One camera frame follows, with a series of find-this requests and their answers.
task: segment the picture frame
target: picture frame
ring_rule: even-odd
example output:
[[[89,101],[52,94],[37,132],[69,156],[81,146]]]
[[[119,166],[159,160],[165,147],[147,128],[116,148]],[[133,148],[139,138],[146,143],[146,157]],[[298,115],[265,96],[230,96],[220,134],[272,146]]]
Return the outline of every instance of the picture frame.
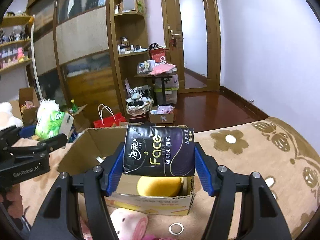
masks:
[[[122,0],[121,12],[132,12],[132,11],[138,11],[137,0]]]

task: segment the small table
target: small table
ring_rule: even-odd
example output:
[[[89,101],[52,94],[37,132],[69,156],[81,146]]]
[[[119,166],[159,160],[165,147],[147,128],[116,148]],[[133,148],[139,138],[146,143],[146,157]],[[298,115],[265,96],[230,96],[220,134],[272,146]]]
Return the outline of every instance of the small table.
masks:
[[[165,86],[164,86],[164,79],[166,78],[172,78],[173,76],[175,76],[177,74],[176,71],[172,72],[172,73],[162,73],[156,76],[150,75],[150,74],[137,74],[134,77],[137,78],[152,78],[152,80],[155,80],[157,78],[161,78],[161,88],[162,88],[162,98],[163,98],[163,105],[167,105],[166,103],[166,99],[165,99]]]

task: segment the mirror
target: mirror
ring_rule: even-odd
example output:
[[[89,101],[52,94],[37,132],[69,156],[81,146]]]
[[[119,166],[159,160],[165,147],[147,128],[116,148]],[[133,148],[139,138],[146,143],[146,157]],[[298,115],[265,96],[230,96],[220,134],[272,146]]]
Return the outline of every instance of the mirror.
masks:
[[[121,10],[122,12],[137,11],[137,0],[122,0]]]
[[[179,0],[183,33],[184,86],[207,87],[207,25],[203,0]]]

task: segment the baseboard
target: baseboard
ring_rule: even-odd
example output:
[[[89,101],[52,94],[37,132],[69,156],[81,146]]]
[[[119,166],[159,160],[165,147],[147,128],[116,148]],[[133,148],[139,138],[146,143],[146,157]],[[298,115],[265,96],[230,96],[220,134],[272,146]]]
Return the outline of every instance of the baseboard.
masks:
[[[232,98],[234,101],[239,102],[242,104],[248,111],[251,113],[254,113],[257,118],[260,120],[264,120],[268,118],[269,116],[263,112],[261,109],[257,108],[255,105],[241,97],[240,95],[236,94],[235,92],[231,91],[230,89],[220,86],[220,92],[224,93],[226,97]]]
[[[184,68],[184,71],[185,71],[185,73],[189,74],[190,76],[192,76],[196,80],[201,81],[203,84],[207,84],[207,78],[205,76],[200,75],[199,73],[194,72],[193,70],[188,69],[186,67]]]

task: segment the black tissue package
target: black tissue package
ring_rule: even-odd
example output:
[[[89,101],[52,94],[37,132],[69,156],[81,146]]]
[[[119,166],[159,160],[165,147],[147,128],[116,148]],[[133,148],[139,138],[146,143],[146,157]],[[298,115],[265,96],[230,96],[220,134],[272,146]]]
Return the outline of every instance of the black tissue package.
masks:
[[[193,129],[128,125],[123,173],[151,177],[194,176]]]

